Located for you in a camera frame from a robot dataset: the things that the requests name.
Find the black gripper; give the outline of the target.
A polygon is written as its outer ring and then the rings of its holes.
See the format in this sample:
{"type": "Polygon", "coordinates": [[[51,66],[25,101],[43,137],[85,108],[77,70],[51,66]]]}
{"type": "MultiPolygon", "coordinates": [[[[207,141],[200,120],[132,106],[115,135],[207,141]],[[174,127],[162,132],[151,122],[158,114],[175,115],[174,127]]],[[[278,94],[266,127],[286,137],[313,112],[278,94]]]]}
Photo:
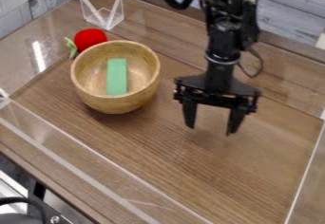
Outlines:
{"type": "Polygon", "coordinates": [[[184,122],[194,128],[199,104],[230,109],[226,135],[235,134],[246,113],[255,113],[262,92],[234,76],[239,60],[208,62],[202,74],[178,77],[174,81],[174,99],[183,106],[184,122]]]}

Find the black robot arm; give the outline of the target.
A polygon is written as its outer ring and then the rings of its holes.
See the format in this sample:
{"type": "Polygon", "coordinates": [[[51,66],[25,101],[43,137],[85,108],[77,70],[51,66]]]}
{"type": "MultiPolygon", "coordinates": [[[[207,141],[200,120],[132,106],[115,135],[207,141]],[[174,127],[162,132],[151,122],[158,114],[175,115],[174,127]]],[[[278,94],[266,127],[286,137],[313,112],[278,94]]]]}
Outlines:
{"type": "MultiPolygon", "coordinates": [[[[174,9],[186,9],[194,0],[163,0],[174,9]]],[[[258,42],[258,0],[198,0],[204,12],[208,45],[207,69],[199,75],[175,79],[174,99],[183,105],[187,127],[195,124],[200,104],[230,110],[227,132],[234,134],[245,116],[254,113],[262,92],[234,77],[241,53],[258,42]]]]}

